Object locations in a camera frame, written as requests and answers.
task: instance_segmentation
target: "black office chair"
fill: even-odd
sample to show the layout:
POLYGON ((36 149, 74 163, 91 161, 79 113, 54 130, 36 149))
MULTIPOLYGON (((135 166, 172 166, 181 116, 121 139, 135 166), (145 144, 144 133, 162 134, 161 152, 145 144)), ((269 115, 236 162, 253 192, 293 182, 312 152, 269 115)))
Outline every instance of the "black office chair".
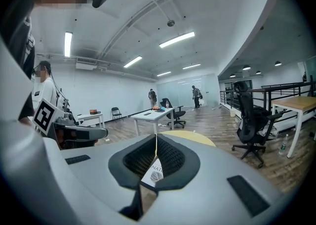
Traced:
MULTIPOLYGON (((171 105, 171 103, 170 103, 170 100, 169 100, 168 98, 163 98, 163 99, 162 99, 162 102, 160 102, 161 106, 166 107, 166 101, 167 101, 167 100, 169 101, 169 108, 173 108, 172 105, 171 105)), ((186 122, 185 122, 184 120, 180 120, 180 117, 182 117, 183 115, 185 115, 186 112, 181 111, 181 107, 183 107, 183 105, 177 106, 177 107, 179 108, 179 111, 178 111, 178 112, 176 112, 175 110, 173 110, 173 125, 180 124, 180 125, 182 126, 182 128, 184 128, 184 125, 183 125, 183 124, 185 124, 186 122)), ((168 117, 169 119, 171 119, 171 113, 168 113, 168 114, 167 114, 167 117, 168 117)))
POLYGON ((269 111, 262 107, 254 107, 251 93, 248 93, 248 86, 245 82, 236 82, 233 84, 234 90, 237 93, 237 97, 240 104, 241 111, 241 125, 242 128, 238 128, 237 135, 240 141, 246 145, 233 145, 232 150, 236 148, 247 149, 241 159, 243 159, 248 153, 252 152, 260 160, 259 168, 264 164, 263 159, 259 155, 258 151, 262 150, 264 153, 266 147, 263 145, 268 140, 272 126, 276 119, 282 117, 281 114, 271 115, 269 111), (258 135, 260 131, 270 120, 270 124, 265 136, 258 135))
POLYGON ((117 107, 113 107, 111 111, 112 111, 112 120, 123 119, 122 114, 117 107))

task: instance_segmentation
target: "metal railing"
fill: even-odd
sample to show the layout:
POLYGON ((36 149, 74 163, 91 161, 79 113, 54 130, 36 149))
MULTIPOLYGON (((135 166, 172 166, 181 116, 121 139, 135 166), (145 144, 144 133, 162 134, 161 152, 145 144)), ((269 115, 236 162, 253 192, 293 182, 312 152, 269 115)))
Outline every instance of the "metal railing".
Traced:
MULTIPOLYGON (((261 86, 261 89, 250 89, 250 90, 247 90, 247 92, 251 93, 253 101, 254 100, 262 101, 263 108, 271 112, 271 109, 272 109, 271 103, 273 100, 291 97, 291 96, 300 96, 308 92, 310 92, 309 95, 314 96, 315 85, 316 85, 316 82, 313 82, 313 81, 304 82, 304 83, 301 82, 301 83, 268 85, 268 86, 261 86), (310 89, 307 91, 302 91, 301 88, 305 86, 310 86, 310 89), (253 95, 256 93, 261 93, 263 95, 263 98, 253 97, 253 95)), ((231 108, 235 108, 239 110, 239 100, 234 90, 221 90, 220 98, 221 98, 221 103, 225 103, 227 105, 230 105, 231 108)), ((283 114, 283 113, 288 113, 290 111, 291 110, 287 110, 280 113, 283 114)), ((290 119, 294 117, 297 117, 297 115, 291 116, 286 119, 290 119)))

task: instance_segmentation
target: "person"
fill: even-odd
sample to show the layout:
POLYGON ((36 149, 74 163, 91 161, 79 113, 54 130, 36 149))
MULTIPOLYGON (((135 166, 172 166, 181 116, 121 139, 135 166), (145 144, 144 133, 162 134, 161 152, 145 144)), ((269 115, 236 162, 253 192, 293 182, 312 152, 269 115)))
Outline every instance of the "person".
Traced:
POLYGON ((44 98, 52 105, 57 106, 58 96, 56 87, 50 75, 50 63, 48 61, 41 61, 36 70, 36 76, 40 78, 40 83, 42 84, 39 91, 39 102, 44 98))
POLYGON ((194 99, 194 104, 195 104, 195 108, 199 108, 199 95, 200 95, 200 91, 198 88, 196 88, 194 85, 192 86, 192 93, 193 93, 193 97, 192 99, 194 99))
POLYGON ((157 102, 157 96, 156 96, 156 93, 153 91, 153 89, 150 89, 150 92, 148 92, 148 98, 149 98, 150 104, 153 108, 157 102))
MULTIPOLYGON (((31 34, 30 14, 36 6, 55 7, 59 4, 87 3, 87 0, 14 0, 5 12, 1 13, 0 33, 9 52, 31 79, 35 60, 35 42, 31 34)), ((34 115, 32 95, 27 98, 18 120, 32 126, 28 118, 34 115)))

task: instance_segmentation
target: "water bottle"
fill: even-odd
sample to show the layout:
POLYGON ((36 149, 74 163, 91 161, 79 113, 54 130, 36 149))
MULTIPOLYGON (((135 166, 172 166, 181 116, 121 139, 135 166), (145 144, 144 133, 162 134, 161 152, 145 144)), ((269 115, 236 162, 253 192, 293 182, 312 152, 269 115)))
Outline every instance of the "water bottle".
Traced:
POLYGON ((280 150, 278 152, 279 155, 283 155, 284 154, 285 148, 286 148, 286 145, 287 145, 287 141, 288 141, 288 135, 286 135, 285 139, 282 142, 282 146, 281 146, 281 148, 280 148, 280 150))

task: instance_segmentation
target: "ceiling light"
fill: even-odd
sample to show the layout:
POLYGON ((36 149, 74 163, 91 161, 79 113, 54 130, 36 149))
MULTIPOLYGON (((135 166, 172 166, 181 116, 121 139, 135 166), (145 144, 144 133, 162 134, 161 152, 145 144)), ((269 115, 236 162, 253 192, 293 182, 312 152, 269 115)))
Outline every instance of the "ceiling light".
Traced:
POLYGON ((166 46, 168 46, 168 45, 171 45, 171 44, 176 43, 176 42, 178 42, 178 41, 185 40, 185 39, 188 39, 188 38, 191 38, 191 37, 194 37, 194 36, 195 36, 195 33, 194 33, 194 32, 187 33, 187 34, 181 35, 181 36, 179 36, 179 37, 176 37, 176 38, 174 38, 174 39, 171 39, 171 40, 169 40, 169 41, 167 41, 167 42, 165 42, 165 43, 159 44, 159 46, 160 46, 161 48, 164 48, 164 47, 166 47, 166 46))
POLYGON ((182 68, 182 69, 188 69, 188 68, 193 68, 193 67, 196 67, 196 66, 200 66, 200 64, 192 65, 192 66, 189 66, 189 67, 185 67, 185 68, 182 68))
POLYGON ((248 69, 251 69, 249 65, 244 65, 244 67, 242 68, 242 70, 248 70, 248 69))
POLYGON ((127 63, 124 68, 128 68, 130 65, 134 64, 135 62, 139 61, 143 59, 142 57, 138 56, 137 58, 135 58, 134 60, 132 60, 131 62, 127 63))
POLYGON ((73 37, 73 33, 66 32, 65 33, 65 56, 70 57, 70 45, 71 38, 73 37))
POLYGON ((159 75, 157 75, 157 76, 159 77, 159 76, 166 75, 166 74, 169 74, 169 73, 171 73, 171 71, 166 72, 166 73, 159 74, 159 75))

